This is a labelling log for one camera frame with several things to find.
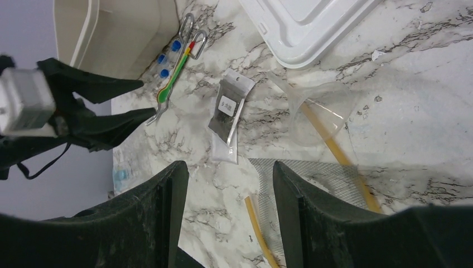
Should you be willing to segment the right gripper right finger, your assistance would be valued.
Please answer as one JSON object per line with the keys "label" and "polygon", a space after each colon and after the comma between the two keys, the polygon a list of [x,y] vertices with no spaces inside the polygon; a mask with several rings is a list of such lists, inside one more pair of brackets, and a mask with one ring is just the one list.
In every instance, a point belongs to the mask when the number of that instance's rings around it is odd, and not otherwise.
{"label": "right gripper right finger", "polygon": [[287,267],[471,267],[472,206],[371,212],[280,161],[273,187]]}

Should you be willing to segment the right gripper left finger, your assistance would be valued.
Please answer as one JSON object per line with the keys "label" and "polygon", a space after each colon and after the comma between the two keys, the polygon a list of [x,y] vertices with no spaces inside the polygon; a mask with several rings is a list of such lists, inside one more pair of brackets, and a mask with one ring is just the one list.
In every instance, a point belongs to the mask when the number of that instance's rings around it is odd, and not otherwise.
{"label": "right gripper left finger", "polygon": [[73,217],[1,215],[2,267],[180,267],[189,183],[175,161],[144,183]]}

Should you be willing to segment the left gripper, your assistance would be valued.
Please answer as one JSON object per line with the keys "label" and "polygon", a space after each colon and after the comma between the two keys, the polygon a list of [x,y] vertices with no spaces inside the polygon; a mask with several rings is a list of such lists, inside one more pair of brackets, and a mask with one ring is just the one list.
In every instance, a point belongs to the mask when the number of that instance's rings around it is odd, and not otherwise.
{"label": "left gripper", "polygon": [[[12,57],[1,56],[1,74],[15,68]],[[63,144],[77,145],[90,152],[108,151],[120,145],[143,122],[155,115],[154,108],[135,109],[126,113],[97,116],[76,99],[77,93],[98,104],[131,92],[144,85],[141,80],[118,79],[88,73],[49,58],[37,62],[44,73],[56,102],[56,110],[48,123],[57,137],[12,137],[1,135],[1,180],[7,180],[12,166],[18,166],[26,179],[32,180],[55,163],[52,160],[31,174],[23,161]]]}

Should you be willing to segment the metal crucible tongs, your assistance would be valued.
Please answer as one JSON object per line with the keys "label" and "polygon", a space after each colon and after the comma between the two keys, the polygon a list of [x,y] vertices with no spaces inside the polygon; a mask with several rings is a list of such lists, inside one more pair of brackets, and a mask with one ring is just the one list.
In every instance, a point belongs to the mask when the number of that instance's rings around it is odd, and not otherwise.
{"label": "metal crucible tongs", "polygon": [[182,48],[180,49],[176,58],[167,84],[161,88],[156,95],[156,114],[145,122],[146,126],[158,121],[160,117],[168,110],[173,86],[187,60],[197,60],[203,52],[203,49],[207,43],[207,32],[202,29],[194,30],[194,24],[195,16],[192,13],[185,14],[183,22],[178,31],[178,40],[181,43]]}

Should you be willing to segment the clear plastic funnel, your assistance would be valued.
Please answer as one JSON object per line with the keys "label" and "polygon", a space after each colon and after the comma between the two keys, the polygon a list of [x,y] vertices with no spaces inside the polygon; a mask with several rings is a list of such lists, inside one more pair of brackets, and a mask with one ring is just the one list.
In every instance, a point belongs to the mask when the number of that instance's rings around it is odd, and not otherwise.
{"label": "clear plastic funnel", "polygon": [[345,126],[358,100],[357,94],[341,82],[297,88],[273,72],[267,77],[286,94],[289,136],[303,147],[334,137]]}

